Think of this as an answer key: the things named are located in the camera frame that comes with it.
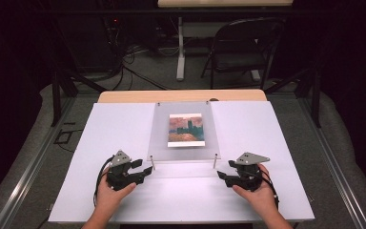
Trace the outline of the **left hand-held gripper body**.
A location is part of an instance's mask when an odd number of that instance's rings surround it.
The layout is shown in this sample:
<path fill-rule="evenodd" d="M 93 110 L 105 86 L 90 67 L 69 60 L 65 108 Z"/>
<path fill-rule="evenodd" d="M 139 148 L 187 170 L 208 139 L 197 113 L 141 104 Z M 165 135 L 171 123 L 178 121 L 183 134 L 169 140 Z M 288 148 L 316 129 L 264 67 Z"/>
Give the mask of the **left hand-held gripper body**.
<path fill-rule="evenodd" d="M 131 167 L 132 159 L 122 150 L 113 156 L 107 172 L 107 182 L 113 190 L 119 191 L 135 182 L 136 177 L 128 173 Z"/>

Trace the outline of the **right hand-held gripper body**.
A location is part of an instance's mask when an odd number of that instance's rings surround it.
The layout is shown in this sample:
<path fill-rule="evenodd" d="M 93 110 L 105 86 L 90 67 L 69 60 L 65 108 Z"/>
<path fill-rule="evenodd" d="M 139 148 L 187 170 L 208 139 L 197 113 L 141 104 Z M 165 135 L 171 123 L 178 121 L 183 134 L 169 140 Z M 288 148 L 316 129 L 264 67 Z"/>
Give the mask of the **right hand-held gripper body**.
<path fill-rule="evenodd" d="M 258 189 L 262 182 L 262 174 L 258 164 L 269 160 L 268 157 L 249 152 L 242 154 L 235 160 L 238 176 L 235 177 L 234 185 L 249 191 Z"/>

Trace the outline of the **clear acrylic photo frame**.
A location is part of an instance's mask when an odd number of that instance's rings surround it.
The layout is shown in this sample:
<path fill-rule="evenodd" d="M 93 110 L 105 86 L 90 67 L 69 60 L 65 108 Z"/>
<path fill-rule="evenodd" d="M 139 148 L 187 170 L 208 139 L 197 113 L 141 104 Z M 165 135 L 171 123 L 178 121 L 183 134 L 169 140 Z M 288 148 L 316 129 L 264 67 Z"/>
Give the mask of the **clear acrylic photo frame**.
<path fill-rule="evenodd" d="M 173 114 L 202 114 L 203 147 L 168 146 L 169 115 Z M 218 154 L 218 159 L 221 158 L 210 101 L 209 105 L 206 101 L 160 102 L 160 106 L 155 105 L 148 156 L 153 155 L 155 161 L 207 160 L 214 159 L 214 154 Z"/>

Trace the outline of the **person's left hand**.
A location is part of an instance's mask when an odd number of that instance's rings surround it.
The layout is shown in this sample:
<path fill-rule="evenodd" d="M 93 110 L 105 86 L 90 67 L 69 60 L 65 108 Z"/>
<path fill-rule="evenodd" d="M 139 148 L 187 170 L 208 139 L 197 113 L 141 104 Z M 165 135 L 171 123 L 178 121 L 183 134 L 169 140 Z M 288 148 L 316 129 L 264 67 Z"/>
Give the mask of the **person's left hand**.
<path fill-rule="evenodd" d="M 114 191 L 107 182 L 108 170 L 103 172 L 97 189 L 96 205 L 94 214 L 104 221 L 108 221 L 117 211 L 122 199 L 129 195 L 136 187 L 133 182 L 125 188 Z"/>

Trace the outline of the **person's right hand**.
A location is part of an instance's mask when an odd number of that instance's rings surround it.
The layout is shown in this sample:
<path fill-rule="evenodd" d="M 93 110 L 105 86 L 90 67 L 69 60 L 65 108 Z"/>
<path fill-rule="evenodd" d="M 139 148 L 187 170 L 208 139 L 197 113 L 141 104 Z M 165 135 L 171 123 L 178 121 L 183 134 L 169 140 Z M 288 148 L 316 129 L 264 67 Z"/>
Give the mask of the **person's right hand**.
<path fill-rule="evenodd" d="M 262 181 L 260 187 L 253 192 L 237 185 L 233 186 L 233 190 L 242 198 L 245 198 L 265 222 L 273 221 L 280 217 L 275 205 L 274 192 L 266 181 Z"/>

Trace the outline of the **white table cover sheet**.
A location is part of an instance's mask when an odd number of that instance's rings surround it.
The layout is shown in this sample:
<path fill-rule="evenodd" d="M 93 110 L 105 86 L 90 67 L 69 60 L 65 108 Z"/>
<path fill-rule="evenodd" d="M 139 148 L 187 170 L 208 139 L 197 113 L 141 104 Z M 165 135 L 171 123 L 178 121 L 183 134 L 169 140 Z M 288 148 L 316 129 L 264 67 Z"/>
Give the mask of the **white table cover sheet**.
<path fill-rule="evenodd" d="M 156 170 L 126 197 L 113 221 L 122 224 L 208 224 L 256 222 L 259 217 L 217 172 L 231 174 L 228 161 L 245 152 L 268 157 L 280 213 L 289 221 L 314 218 L 273 106 L 268 101 L 211 102 L 221 158 L 155 161 Z M 148 156 L 155 103 L 97 103 L 53 206 L 52 222 L 86 221 L 101 166 L 122 150 Z"/>

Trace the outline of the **painting print with white border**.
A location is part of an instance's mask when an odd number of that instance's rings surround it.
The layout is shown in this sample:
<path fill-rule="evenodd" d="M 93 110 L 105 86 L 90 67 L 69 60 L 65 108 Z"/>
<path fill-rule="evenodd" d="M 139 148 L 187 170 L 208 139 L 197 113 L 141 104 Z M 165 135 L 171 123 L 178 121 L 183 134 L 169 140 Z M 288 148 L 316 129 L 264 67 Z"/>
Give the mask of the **painting print with white border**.
<path fill-rule="evenodd" d="M 202 114 L 169 115 L 169 147 L 203 147 L 204 145 Z"/>

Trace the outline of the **black metal stand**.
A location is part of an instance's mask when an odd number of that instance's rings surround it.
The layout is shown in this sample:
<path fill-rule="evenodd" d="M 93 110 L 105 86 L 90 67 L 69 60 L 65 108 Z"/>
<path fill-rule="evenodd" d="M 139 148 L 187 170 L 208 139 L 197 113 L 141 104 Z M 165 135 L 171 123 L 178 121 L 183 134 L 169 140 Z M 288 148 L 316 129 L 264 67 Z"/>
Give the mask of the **black metal stand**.
<path fill-rule="evenodd" d="M 319 121 L 319 102 L 320 102 L 320 71 L 316 68 L 302 69 L 298 73 L 280 80 L 278 83 L 264 90 L 265 94 L 272 94 L 288 85 L 290 82 L 298 80 L 295 88 L 295 96 L 306 98 L 311 96 L 311 118 L 317 128 L 321 127 Z"/>
<path fill-rule="evenodd" d="M 53 105 L 53 120 L 51 124 L 52 127 L 58 124 L 62 116 L 60 98 L 61 92 L 64 92 L 66 96 L 70 97 L 76 97 L 78 95 L 78 90 L 73 83 L 74 79 L 82 82 L 84 85 L 96 90 L 99 93 L 103 93 L 106 91 L 104 87 L 99 86 L 88 78 L 82 76 L 80 73 L 69 69 L 63 69 L 55 64 L 53 66 L 53 70 L 51 71 L 51 91 Z"/>

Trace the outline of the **black folding chair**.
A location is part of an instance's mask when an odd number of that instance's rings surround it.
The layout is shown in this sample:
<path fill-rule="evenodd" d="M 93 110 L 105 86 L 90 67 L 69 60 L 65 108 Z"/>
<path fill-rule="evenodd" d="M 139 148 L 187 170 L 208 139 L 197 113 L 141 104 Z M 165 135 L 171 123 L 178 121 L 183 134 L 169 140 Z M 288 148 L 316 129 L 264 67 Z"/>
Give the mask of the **black folding chair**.
<path fill-rule="evenodd" d="M 263 88 L 284 24 L 279 18 L 261 17 L 224 25 L 213 38 L 201 76 L 210 72 L 212 89 L 215 73 L 262 71 L 260 88 Z"/>

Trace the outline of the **white desk leg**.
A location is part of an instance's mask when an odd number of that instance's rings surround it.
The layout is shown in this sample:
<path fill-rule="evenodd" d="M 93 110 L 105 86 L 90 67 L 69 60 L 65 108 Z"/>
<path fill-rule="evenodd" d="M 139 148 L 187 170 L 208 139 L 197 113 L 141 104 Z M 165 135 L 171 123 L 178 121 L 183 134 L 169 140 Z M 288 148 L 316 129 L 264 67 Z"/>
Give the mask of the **white desk leg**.
<path fill-rule="evenodd" d="M 185 52 L 184 52 L 184 37 L 183 37 L 183 21 L 178 18 L 178 58 L 176 69 L 176 80 L 183 81 L 185 72 Z"/>

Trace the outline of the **aluminium floor rail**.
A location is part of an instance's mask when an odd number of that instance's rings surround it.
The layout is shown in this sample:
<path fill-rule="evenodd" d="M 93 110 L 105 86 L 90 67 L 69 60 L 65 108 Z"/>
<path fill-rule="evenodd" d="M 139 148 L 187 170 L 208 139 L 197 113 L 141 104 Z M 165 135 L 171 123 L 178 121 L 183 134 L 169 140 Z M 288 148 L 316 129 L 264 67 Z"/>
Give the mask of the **aluminium floor rail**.
<path fill-rule="evenodd" d="M 299 98 L 298 103 L 302 112 L 306 115 L 307 122 L 312 128 L 315 138 L 319 142 L 323 159 L 335 183 L 335 187 L 339 192 L 342 201 L 344 202 L 349 216 L 355 225 L 355 228 L 366 229 L 366 217 L 356 199 L 354 191 L 352 190 L 347 178 L 345 177 L 340 165 L 336 160 L 326 136 L 322 130 L 315 125 L 311 115 L 312 108 L 309 106 L 308 100 L 306 98 Z"/>
<path fill-rule="evenodd" d="M 10 227 L 11 222 L 17 214 L 18 209 L 22 205 L 23 200 L 27 196 L 33 181 L 35 180 L 41 166 L 44 163 L 47 150 L 53 143 L 56 135 L 59 133 L 61 124 L 70 112 L 74 101 L 74 97 L 64 99 L 64 105 L 61 108 L 62 116 L 59 118 L 57 124 L 54 127 L 49 128 L 48 133 L 43 139 L 42 145 L 38 148 L 36 155 L 31 158 L 28 167 L 25 169 L 25 172 L 22 174 L 16 186 L 13 188 L 8 201 L 0 213 L 0 229 L 8 229 Z"/>

